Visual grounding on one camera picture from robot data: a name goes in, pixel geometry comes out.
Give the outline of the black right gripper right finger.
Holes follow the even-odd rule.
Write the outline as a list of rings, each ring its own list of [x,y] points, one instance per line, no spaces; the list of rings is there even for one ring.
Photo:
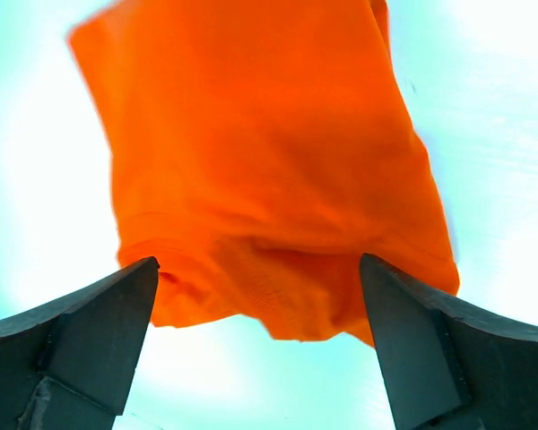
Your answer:
[[[395,428],[538,430],[538,326],[371,254],[360,278]]]

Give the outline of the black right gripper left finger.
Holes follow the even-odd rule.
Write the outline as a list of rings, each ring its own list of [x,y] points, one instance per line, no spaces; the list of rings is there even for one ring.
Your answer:
[[[142,259],[0,320],[0,429],[110,429],[124,413],[157,291]]]

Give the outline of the orange t-shirt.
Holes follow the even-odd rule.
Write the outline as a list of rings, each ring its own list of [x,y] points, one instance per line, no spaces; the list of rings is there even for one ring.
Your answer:
[[[111,151],[117,258],[151,322],[234,315],[277,340],[372,335],[360,258],[459,275],[383,1],[117,1],[68,38]]]

